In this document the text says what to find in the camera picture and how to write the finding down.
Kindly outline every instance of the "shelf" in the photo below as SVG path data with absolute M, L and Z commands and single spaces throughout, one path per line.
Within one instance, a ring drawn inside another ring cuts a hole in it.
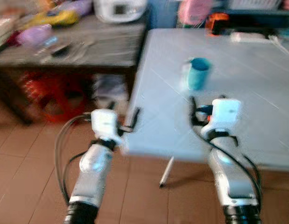
M 227 13 L 229 15 L 284 15 L 289 16 L 289 11 L 287 10 L 264 10 L 264 9 L 222 9 L 213 8 L 213 12 L 217 13 Z

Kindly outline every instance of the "white table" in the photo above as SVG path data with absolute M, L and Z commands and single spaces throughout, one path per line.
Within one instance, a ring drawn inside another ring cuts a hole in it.
M 181 85 L 182 65 L 191 57 L 213 65 L 203 91 Z M 221 94 L 242 101 L 241 150 L 260 166 L 289 170 L 289 56 L 273 44 L 206 37 L 203 29 L 149 32 L 127 121 L 135 107 L 142 111 L 124 152 L 205 162 L 209 147 L 190 128 L 188 100 L 211 104 Z

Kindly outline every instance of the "blue cup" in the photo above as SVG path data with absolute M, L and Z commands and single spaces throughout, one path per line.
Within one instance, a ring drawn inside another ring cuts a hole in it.
M 211 63 L 206 58 L 194 58 L 189 61 L 191 68 L 188 74 L 188 87 L 191 90 L 203 88 L 211 70 Z

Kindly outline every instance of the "rice cooker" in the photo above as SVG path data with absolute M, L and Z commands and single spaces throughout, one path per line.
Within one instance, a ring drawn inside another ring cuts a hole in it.
M 139 19 L 148 0 L 94 0 L 96 16 L 105 22 L 121 23 Z

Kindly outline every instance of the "red stool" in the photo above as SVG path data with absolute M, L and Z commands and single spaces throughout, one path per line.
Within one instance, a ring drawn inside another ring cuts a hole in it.
M 24 77 L 23 88 L 27 96 L 39 105 L 48 121 L 66 121 L 84 112 L 86 97 L 73 76 L 30 72 Z M 73 94 L 82 97 L 77 106 L 70 105 L 69 95 Z M 46 110 L 52 101 L 55 102 L 55 108 L 60 108 L 62 112 L 50 113 Z

